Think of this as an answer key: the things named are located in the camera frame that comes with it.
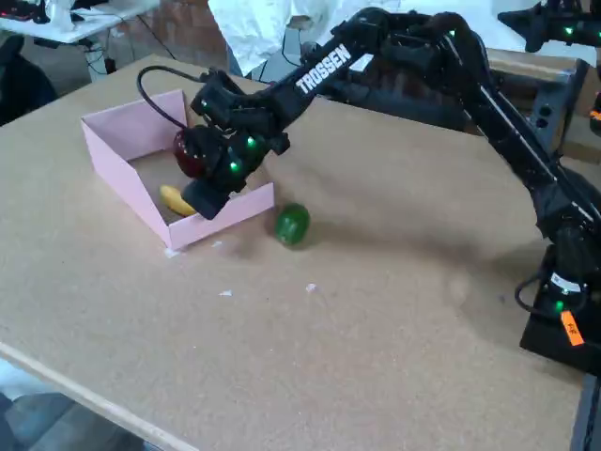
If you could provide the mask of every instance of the chair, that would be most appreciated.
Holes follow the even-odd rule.
[[[21,56],[23,45],[23,36],[10,36],[0,46],[0,126],[57,98],[44,72]]]

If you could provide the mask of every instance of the desk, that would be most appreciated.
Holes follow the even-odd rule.
[[[92,9],[76,9],[73,12],[84,17],[83,22],[73,25],[71,31],[63,31],[56,24],[50,22],[37,24],[33,21],[19,22],[10,19],[0,19],[0,29],[12,31],[33,38],[42,38],[72,44],[84,38],[90,38],[103,30],[108,30],[123,21],[143,14],[156,8],[160,0],[111,0],[110,3],[98,5]],[[92,81],[98,80],[106,71],[102,46],[95,42],[90,52],[85,54],[85,59],[90,68]]]
[[[0,129],[0,356],[166,450],[568,448],[582,377],[518,346],[545,243],[484,139],[317,99],[255,173],[306,246],[263,215],[168,259],[79,125],[150,64],[200,71],[150,57]]]

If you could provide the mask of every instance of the red fruit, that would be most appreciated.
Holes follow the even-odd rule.
[[[184,131],[177,132],[173,140],[173,154],[181,172],[191,179],[200,179],[205,174],[205,162],[200,154],[200,149],[186,146]]]

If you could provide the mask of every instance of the open cardboard box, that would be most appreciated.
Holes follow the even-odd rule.
[[[187,123],[183,91],[152,100],[170,116]],[[173,145],[178,127],[145,101],[82,117],[82,127],[96,172],[171,249],[181,249],[273,207],[272,183],[233,197],[212,221],[199,214],[180,218],[164,207],[159,186],[173,185],[181,190],[190,179],[179,171],[175,157],[164,151]]]

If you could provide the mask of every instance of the yellow banana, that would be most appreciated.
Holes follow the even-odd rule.
[[[161,200],[170,209],[182,216],[192,216],[196,211],[181,198],[178,188],[169,185],[161,185]]]

